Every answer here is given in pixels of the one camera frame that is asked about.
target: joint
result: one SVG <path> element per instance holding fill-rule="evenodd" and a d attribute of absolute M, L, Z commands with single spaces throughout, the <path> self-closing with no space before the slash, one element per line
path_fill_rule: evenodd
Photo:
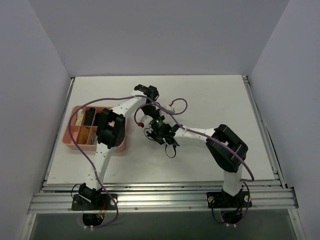
<path fill-rule="evenodd" d="M 98 118 L 97 142 L 107 145 L 108 149 L 118 147 L 126 135 L 126 118 L 112 109 L 103 109 Z"/>

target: white robotic arm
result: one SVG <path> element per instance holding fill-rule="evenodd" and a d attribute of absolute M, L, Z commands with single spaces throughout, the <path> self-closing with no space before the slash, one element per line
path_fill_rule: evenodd
<path fill-rule="evenodd" d="M 138 90 L 134 90 L 130 96 L 141 95 L 142 92 Z M 111 110 L 113 113 L 123 116 L 125 119 L 129 118 L 141 105 L 146 103 L 146 99 L 143 97 L 134 97 L 126 100 L 122 104 L 113 107 Z M 108 147 L 106 144 L 102 143 L 98 139 L 98 143 L 96 145 L 96 152 L 93 163 L 96 167 L 96 172 L 101 181 L 103 181 L 105 173 L 107 171 L 107 167 L 110 161 L 110 158 L 115 153 L 117 146 Z M 90 189 L 100 189 L 101 186 L 98 183 L 95 177 L 95 171 L 90 166 L 88 169 L 88 176 L 85 180 L 86 186 Z"/>
<path fill-rule="evenodd" d="M 95 177 L 95 171 L 98 178 L 103 181 L 111 156 L 115 149 L 119 146 L 125 137 L 126 119 L 130 117 L 138 108 L 144 112 L 145 124 L 150 126 L 151 132 L 148 133 L 150 138 L 156 140 L 159 144 L 173 145 L 175 147 L 182 145 L 197 146 L 208 148 L 217 164 L 224 170 L 223 191 L 230 196 L 235 196 L 239 193 L 242 187 L 242 165 L 237 159 L 225 148 L 216 144 L 209 138 L 187 131 L 180 128 L 178 125 L 170 126 L 164 123 L 165 116 L 154 105 L 151 105 L 150 100 L 142 97 L 142 94 L 148 99 L 156 101 L 159 97 L 155 87 L 145 87 L 138 85 L 134 88 L 131 96 L 135 96 L 123 102 L 122 104 L 112 108 L 104 109 L 99 117 L 97 127 L 97 148 L 95 159 L 93 161 L 96 170 L 90 167 L 88 174 L 79 188 L 79 197 L 89 202 L 93 209 L 95 206 L 100 206 L 101 202 L 99 195 L 101 194 L 100 184 Z M 229 148 L 236 152 L 243 160 L 246 158 L 248 151 L 247 145 L 226 125 L 220 125 L 218 128 L 197 129 L 188 128 L 198 133 L 212 136 L 223 143 L 226 143 Z"/>

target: bolt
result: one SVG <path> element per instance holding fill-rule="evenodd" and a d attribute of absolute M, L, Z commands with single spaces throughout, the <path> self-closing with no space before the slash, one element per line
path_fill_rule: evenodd
<path fill-rule="evenodd" d="M 211 204 L 211 203 L 214 203 L 215 202 L 215 198 L 213 196 L 210 196 L 208 197 L 208 202 Z"/>
<path fill-rule="evenodd" d="M 249 198 L 249 196 L 248 195 L 245 195 L 244 196 L 244 201 L 247 203 L 247 202 L 250 202 L 250 198 Z"/>
<path fill-rule="evenodd" d="M 111 206 L 114 206 L 114 205 L 115 205 L 114 201 L 112 201 L 112 199 L 110 200 Z"/>

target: pink plastic bin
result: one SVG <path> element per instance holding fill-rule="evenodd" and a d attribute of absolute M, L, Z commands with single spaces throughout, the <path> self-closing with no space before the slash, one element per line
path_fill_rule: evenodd
<path fill-rule="evenodd" d="M 79 109 L 81 106 L 75 106 L 72 109 L 72 112 L 70 114 L 70 117 L 72 116 L 72 114 Z M 86 110 L 90 109 L 90 108 L 94 108 L 95 109 L 95 113 L 94 113 L 94 117 L 92 120 L 92 123 L 90 126 L 85 126 L 84 122 L 85 122 L 85 118 L 86 118 Z M 75 141 L 78 141 L 78 134 L 80 131 L 80 128 L 88 128 L 90 130 L 89 132 L 89 137 L 86 141 L 86 144 L 79 144 L 79 146 L 81 147 L 81 149 L 85 150 L 85 151 L 95 151 L 97 149 L 96 145 L 92 145 L 92 137 L 94 135 L 94 133 L 97 131 L 97 126 L 93 126 L 95 119 L 96 119 L 96 114 L 97 113 L 101 113 L 103 111 L 103 109 L 111 109 L 112 106 L 86 106 L 84 108 L 84 115 L 83 115 L 83 119 L 82 119 L 82 123 L 81 125 L 75 125 L 76 121 L 77 121 L 77 115 L 75 115 L 71 121 L 71 132 L 72 132 L 72 136 L 75 139 Z M 74 145 L 74 143 L 71 140 L 71 137 L 69 135 L 69 131 L 68 131 L 68 126 L 66 126 L 65 131 L 64 131 L 64 135 L 62 138 L 62 142 L 67 145 L 69 148 L 77 150 L 77 147 Z M 126 137 L 124 137 L 123 142 L 121 143 L 120 146 L 118 146 L 116 148 L 116 152 L 120 153 L 123 150 L 125 150 L 125 146 L 126 146 Z"/>

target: white wall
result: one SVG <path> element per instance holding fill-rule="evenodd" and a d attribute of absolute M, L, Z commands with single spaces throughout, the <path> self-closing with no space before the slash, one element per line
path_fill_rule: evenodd
<path fill-rule="evenodd" d="M 0 2 L 0 233 L 18 238 L 38 192 L 70 78 L 27 0 Z"/>
<path fill-rule="evenodd" d="M 250 79 L 308 239 L 320 236 L 320 1 L 291 0 Z"/>
<path fill-rule="evenodd" d="M 289 0 L 29 0 L 68 73 L 249 74 Z"/>

